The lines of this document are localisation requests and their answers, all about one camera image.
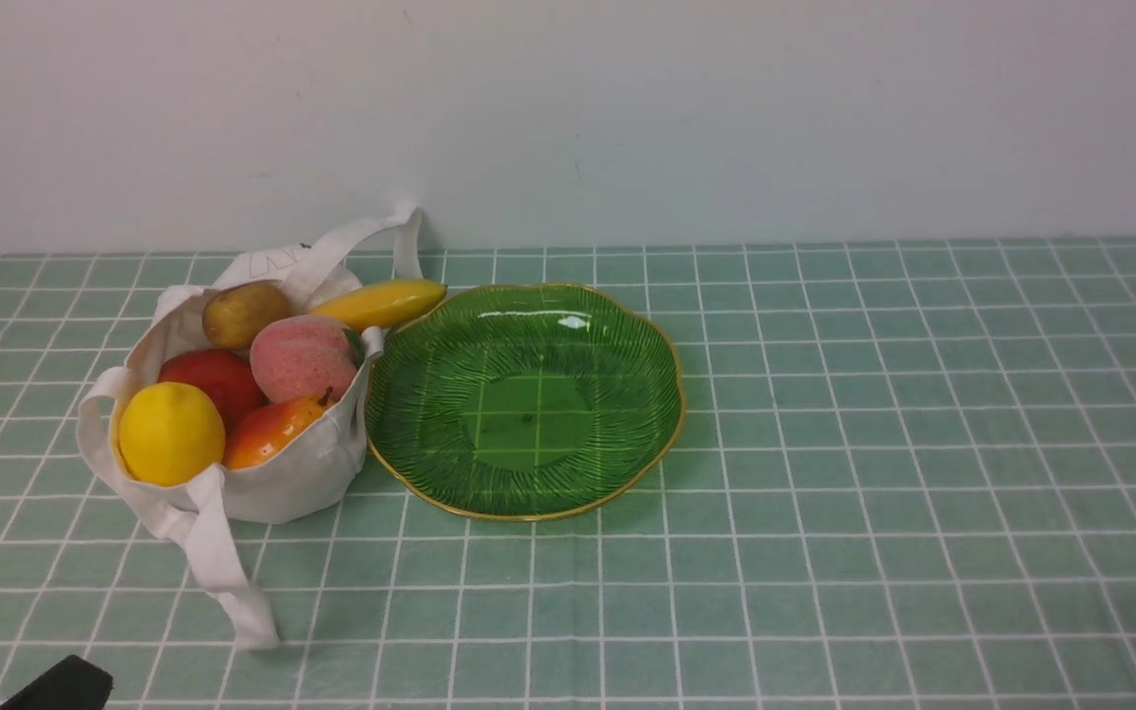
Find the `green glass plate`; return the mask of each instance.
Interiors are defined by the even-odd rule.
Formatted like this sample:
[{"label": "green glass plate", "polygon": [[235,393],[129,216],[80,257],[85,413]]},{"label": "green glass plate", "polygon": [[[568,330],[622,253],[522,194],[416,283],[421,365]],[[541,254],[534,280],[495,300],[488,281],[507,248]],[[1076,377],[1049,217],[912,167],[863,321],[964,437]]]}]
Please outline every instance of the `green glass plate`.
[{"label": "green glass plate", "polygon": [[685,419],[668,336],[576,284],[460,293],[389,337],[370,373],[370,450],[420,498],[545,520],[624,493]]}]

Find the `white tote bag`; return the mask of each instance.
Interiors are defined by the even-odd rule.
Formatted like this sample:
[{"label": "white tote bag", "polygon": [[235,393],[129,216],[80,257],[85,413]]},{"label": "white tote bag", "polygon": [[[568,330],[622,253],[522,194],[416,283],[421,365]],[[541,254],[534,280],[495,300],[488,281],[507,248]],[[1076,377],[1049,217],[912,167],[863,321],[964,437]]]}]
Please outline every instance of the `white tote bag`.
[{"label": "white tote bag", "polygon": [[[125,367],[102,373],[81,401],[77,444],[82,458],[131,506],[148,531],[182,548],[195,580],[231,617],[237,650],[275,648],[279,634],[266,594],[249,580],[240,563],[228,520],[285,523],[340,502],[366,456],[362,403],[370,365],[384,351],[384,333],[377,327],[361,333],[362,365],[344,396],[260,467],[229,473],[222,463],[212,463],[194,479],[172,488],[145,484],[126,474],[117,453],[115,423],[135,392],[157,382],[164,361],[212,346],[204,337],[201,314],[223,289],[274,281],[298,309],[310,309],[362,285],[344,268],[344,257],[383,233],[392,233],[392,264],[399,277],[423,278],[419,224],[416,208],[386,220],[351,222],[311,248],[235,257],[211,287],[167,287],[157,302],[152,326],[131,351]],[[99,400],[103,399],[114,401],[111,421],[100,416]]]}]

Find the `yellow banana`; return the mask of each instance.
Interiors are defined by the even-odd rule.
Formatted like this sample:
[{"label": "yellow banana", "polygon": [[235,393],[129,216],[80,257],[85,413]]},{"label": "yellow banana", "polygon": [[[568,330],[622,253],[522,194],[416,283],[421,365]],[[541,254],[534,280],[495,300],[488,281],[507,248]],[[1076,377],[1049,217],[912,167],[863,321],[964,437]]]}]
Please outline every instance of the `yellow banana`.
[{"label": "yellow banana", "polygon": [[428,279],[392,279],[337,295],[310,310],[342,320],[358,333],[371,326],[391,328],[432,310],[445,298],[445,284]]}]

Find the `black object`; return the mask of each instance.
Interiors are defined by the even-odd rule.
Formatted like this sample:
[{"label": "black object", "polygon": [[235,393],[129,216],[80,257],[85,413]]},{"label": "black object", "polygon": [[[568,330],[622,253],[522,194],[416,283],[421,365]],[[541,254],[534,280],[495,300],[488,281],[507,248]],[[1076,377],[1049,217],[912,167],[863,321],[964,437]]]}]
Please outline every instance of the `black object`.
[{"label": "black object", "polygon": [[112,695],[112,676],[69,655],[15,693],[0,710],[102,710]]}]

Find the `peach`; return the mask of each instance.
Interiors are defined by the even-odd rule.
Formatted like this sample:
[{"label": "peach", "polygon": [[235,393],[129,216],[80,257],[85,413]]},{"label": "peach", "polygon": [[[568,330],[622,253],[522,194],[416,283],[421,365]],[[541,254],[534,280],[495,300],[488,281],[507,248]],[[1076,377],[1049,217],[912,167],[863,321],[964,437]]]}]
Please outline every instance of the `peach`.
[{"label": "peach", "polygon": [[278,404],[333,389],[341,399],[357,376],[344,324],[327,316],[294,316],[275,320],[252,341],[249,364],[267,399]]}]

